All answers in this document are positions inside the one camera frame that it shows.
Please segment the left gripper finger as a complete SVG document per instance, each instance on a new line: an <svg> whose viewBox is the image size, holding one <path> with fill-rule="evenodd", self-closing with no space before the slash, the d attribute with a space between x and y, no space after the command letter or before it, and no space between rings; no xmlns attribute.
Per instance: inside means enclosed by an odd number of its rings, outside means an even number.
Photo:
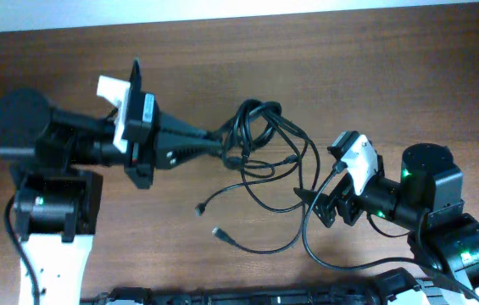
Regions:
<svg viewBox="0 0 479 305"><path fill-rule="evenodd" d="M189 125L187 122L164 112L159 113L159 129L163 132L180 136L198 138L207 138L209 136L209 133L206 130L196 128Z"/></svg>
<svg viewBox="0 0 479 305"><path fill-rule="evenodd" d="M204 154L217 153L218 141L191 137L160 137L154 146L155 168L173 169Z"/></svg>

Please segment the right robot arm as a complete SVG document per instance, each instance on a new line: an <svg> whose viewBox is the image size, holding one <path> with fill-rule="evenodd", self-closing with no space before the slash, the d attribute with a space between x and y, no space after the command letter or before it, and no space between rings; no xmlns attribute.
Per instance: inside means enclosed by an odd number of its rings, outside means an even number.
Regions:
<svg viewBox="0 0 479 305"><path fill-rule="evenodd" d="M371 143L334 143L332 174L344 173L330 194L296 189L326 226L336 216L354 225L361 214L408 230L417 265L443 288L448 302L479 304L479 221L465 213L463 174L447 147L420 143L405 149L401 177L390 180Z"/></svg>

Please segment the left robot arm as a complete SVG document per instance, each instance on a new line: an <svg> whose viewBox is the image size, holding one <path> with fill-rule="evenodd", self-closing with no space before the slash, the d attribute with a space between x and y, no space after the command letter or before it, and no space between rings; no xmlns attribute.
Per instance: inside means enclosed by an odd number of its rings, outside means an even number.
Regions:
<svg viewBox="0 0 479 305"><path fill-rule="evenodd" d="M128 80L100 76L97 95L112 106L102 118L63 110L31 88L0 98L0 158L15 186L3 219L19 255L22 304L80 301L102 200L94 166L120 165L148 189L156 170L221 150L215 133L161 111L138 64Z"/></svg>

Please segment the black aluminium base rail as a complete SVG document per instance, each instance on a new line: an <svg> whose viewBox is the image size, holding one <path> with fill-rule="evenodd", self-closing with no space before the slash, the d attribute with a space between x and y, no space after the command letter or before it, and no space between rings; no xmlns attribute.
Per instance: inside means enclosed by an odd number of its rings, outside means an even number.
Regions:
<svg viewBox="0 0 479 305"><path fill-rule="evenodd" d="M446 304L442 290L415 279L403 268L364 278L343 278L306 286L271 286L195 291L115 287L81 304L221 305L221 304Z"/></svg>

